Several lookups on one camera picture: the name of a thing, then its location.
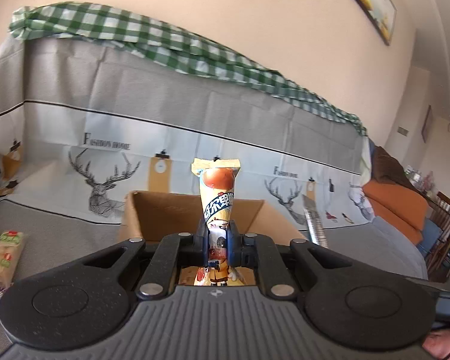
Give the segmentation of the cardboard box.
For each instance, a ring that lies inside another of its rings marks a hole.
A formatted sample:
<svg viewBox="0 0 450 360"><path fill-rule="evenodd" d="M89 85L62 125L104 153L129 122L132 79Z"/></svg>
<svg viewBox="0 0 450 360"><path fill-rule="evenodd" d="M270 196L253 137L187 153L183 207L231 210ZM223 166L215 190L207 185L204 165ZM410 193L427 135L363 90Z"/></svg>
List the cardboard box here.
<svg viewBox="0 0 450 360"><path fill-rule="evenodd" d="M310 243L272 205L236 199L231 219L213 251L198 195L130 192L125 199L120 245L136 247L119 276L135 282L142 300L169 297L188 283L215 297L255 287L274 300L295 299L316 281L307 263Z"/></svg>

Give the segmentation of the orange cushion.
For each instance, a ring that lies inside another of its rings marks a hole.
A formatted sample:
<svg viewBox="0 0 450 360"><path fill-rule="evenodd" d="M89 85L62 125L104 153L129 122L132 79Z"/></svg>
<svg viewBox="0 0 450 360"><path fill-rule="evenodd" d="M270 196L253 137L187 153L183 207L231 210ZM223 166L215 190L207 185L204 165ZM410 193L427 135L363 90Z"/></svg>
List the orange cushion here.
<svg viewBox="0 0 450 360"><path fill-rule="evenodd" d="M376 216L399 230L412 244L423 240L427 201L419 193L399 184L370 180L362 188Z"/></svg>

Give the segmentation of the wooden chair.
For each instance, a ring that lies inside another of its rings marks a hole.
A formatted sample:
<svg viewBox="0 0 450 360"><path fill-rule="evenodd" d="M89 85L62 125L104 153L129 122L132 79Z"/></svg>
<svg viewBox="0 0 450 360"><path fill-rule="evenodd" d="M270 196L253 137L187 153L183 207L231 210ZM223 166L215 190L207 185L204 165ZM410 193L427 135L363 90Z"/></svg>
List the wooden chair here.
<svg viewBox="0 0 450 360"><path fill-rule="evenodd" d="M450 197L443 192L438 192L431 203L433 209L431 221L438 226L441 232L426 258L429 275L440 268L450 251Z"/></svg>

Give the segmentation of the grey deer print cover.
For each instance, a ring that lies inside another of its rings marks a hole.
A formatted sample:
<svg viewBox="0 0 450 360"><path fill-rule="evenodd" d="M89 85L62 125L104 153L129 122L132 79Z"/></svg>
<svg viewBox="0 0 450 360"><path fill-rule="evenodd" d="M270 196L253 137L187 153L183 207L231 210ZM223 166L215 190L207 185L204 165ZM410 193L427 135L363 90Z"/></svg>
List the grey deer print cover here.
<svg viewBox="0 0 450 360"><path fill-rule="evenodd" d="M195 195L195 158L237 158L236 199L341 228L373 220L367 156L353 127L253 89L85 41L0 48L0 198L23 206L116 224L130 191Z"/></svg>

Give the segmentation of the green checkered cloth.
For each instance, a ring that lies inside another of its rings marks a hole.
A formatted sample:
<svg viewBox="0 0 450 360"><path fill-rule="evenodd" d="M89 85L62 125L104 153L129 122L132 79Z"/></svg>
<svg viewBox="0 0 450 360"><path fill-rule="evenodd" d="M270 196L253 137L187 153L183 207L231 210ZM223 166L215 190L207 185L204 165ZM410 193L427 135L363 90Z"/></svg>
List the green checkered cloth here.
<svg viewBox="0 0 450 360"><path fill-rule="evenodd" d="M368 134L358 116L280 72L216 41L128 10L92 2L21 7L12 15L9 33L21 41L75 39L112 47L180 74L257 90L322 119L352 125L362 137Z"/></svg>

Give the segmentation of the silver stick snack packet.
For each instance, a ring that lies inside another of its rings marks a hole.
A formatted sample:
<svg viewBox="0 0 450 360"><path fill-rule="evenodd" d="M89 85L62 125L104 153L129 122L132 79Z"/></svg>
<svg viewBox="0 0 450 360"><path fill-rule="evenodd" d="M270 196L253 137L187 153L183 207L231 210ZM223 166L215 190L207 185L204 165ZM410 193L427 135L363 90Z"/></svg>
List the silver stick snack packet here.
<svg viewBox="0 0 450 360"><path fill-rule="evenodd" d="M305 195L302 196L302 199L310 240L314 244L323 248L328 248L328 241L323 230L323 225L315 201Z"/></svg>

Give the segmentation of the brown blanket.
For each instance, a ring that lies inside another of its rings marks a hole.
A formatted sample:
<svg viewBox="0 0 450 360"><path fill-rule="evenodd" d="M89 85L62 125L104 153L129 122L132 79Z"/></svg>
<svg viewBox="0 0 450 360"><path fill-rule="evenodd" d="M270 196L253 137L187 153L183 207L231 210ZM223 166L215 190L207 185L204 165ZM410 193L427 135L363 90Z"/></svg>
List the brown blanket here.
<svg viewBox="0 0 450 360"><path fill-rule="evenodd" d="M410 183L399 161L381 146L376 146L371 156L371 175L378 183L400 185L418 192L418 189Z"/></svg>

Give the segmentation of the rice cracker snack pack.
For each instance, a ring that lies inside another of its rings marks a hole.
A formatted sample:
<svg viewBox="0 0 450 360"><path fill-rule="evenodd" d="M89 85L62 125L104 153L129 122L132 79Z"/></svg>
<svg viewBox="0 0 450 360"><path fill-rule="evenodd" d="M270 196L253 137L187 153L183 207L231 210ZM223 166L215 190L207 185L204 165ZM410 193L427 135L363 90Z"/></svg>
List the rice cracker snack pack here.
<svg viewBox="0 0 450 360"><path fill-rule="evenodd" d="M0 235L0 289L11 285L25 242L23 232L7 231Z"/></svg>

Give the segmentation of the yellow ice cream cone packet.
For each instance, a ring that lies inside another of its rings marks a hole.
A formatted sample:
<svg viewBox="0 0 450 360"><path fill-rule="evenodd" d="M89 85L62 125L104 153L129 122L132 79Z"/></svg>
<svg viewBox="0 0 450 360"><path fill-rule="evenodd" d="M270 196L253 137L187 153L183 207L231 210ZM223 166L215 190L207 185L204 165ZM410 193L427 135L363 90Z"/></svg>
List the yellow ice cream cone packet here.
<svg viewBox="0 0 450 360"><path fill-rule="evenodd" d="M197 269L195 285L243 286L245 279L230 265L227 231L231 229L235 180L241 169L238 159L195 158L192 173L199 178L201 205L206 227L205 266Z"/></svg>

